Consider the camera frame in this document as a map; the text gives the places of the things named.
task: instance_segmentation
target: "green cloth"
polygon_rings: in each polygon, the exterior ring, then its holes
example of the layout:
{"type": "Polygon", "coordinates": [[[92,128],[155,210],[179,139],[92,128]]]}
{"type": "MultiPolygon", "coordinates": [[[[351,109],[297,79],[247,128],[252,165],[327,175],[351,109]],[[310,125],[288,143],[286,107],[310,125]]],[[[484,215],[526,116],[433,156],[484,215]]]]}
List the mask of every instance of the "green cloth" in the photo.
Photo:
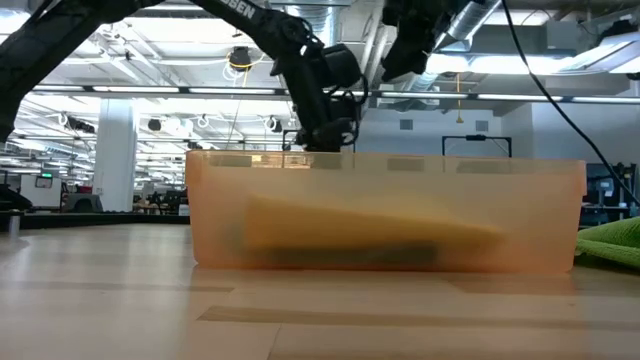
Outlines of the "green cloth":
{"type": "Polygon", "coordinates": [[[640,269],[640,218],[580,231],[577,250],[640,269]]]}

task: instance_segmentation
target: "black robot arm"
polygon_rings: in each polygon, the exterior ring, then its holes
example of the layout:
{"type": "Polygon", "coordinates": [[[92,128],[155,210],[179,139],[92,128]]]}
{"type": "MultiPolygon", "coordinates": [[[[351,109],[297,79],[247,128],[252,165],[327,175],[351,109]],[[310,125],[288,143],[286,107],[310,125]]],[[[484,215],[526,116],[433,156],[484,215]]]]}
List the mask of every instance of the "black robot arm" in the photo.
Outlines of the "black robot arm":
{"type": "MultiPolygon", "coordinates": [[[[162,1],[61,0],[12,34],[0,46],[0,140],[13,131],[22,98],[100,25],[162,1]]],[[[362,78],[357,60],[344,45],[324,48],[304,19],[247,0],[192,2],[246,33],[274,59],[271,75],[283,75],[296,105],[300,145],[312,151],[339,151],[349,143],[347,138],[357,137],[362,102],[332,99],[323,91],[349,87],[362,78]]]]}

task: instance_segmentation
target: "wooden table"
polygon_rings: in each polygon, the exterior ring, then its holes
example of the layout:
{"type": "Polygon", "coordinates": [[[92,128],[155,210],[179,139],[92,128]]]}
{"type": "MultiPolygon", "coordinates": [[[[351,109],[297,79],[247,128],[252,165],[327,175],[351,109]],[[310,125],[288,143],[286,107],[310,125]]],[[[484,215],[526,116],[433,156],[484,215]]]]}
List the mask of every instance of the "wooden table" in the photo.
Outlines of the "wooden table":
{"type": "Polygon", "coordinates": [[[0,359],[640,359],[640,277],[193,268],[187,226],[0,240],[0,359]]]}

